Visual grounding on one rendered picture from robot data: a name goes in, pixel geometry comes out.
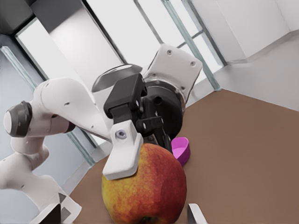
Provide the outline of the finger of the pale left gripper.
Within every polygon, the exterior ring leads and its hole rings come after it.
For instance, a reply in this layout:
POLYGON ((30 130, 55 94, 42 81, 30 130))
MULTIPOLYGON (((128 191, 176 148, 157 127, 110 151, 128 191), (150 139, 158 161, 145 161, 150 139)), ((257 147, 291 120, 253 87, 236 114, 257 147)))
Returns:
POLYGON ((133 122, 126 120, 114 124, 110 130, 112 151, 103 168, 107 180, 116 180, 136 173, 143 138, 133 122))
POLYGON ((153 133, 154 143, 159 145, 168 151, 172 150, 171 140, 169 136, 166 134, 164 129, 157 129, 153 133))

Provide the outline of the pale right gripper right finger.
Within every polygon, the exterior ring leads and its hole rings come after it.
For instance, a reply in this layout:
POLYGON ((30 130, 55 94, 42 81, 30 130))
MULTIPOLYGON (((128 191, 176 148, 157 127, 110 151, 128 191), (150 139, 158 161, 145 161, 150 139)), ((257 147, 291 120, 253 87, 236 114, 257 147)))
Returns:
POLYGON ((206 219, 196 203, 189 203, 187 206, 188 224, 206 224, 206 219))

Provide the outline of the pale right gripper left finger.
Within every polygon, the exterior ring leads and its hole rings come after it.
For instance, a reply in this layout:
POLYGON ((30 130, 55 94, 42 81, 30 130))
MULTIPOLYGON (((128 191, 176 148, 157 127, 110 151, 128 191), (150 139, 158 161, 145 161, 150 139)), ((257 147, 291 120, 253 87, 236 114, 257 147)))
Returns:
POLYGON ((68 195, 59 192, 40 209, 31 224, 72 224, 81 209, 68 195))

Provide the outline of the red yellow apple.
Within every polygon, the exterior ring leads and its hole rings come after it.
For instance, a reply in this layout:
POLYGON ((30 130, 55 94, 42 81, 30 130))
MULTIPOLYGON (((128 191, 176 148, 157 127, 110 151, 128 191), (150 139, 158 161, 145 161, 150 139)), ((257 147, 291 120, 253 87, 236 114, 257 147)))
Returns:
POLYGON ((186 175, 171 152, 143 144, 137 172, 117 180, 103 176, 101 190, 115 224, 173 224, 185 206, 186 175))

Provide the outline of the purple bowl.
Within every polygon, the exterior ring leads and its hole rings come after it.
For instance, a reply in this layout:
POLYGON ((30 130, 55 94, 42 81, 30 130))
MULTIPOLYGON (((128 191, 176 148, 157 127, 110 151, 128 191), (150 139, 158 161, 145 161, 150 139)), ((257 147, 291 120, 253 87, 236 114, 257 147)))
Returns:
POLYGON ((173 155, 184 166, 191 155, 189 140, 186 137, 176 137, 171 141, 171 146, 173 155))

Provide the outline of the silver frame crossbar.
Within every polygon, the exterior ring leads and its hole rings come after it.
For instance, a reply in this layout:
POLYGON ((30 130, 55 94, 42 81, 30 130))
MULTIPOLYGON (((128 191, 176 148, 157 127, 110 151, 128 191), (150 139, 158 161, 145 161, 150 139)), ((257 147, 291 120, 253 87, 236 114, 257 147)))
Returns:
POLYGON ((194 38, 196 38, 197 36, 200 36, 200 35, 203 34, 203 33, 204 33, 204 31, 201 30, 201 31, 197 32, 196 34, 187 37, 187 39, 186 39, 184 42, 182 42, 181 44, 179 44, 179 45, 177 46, 177 48, 181 48, 181 47, 187 45, 188 41, 193 40, 194 38))

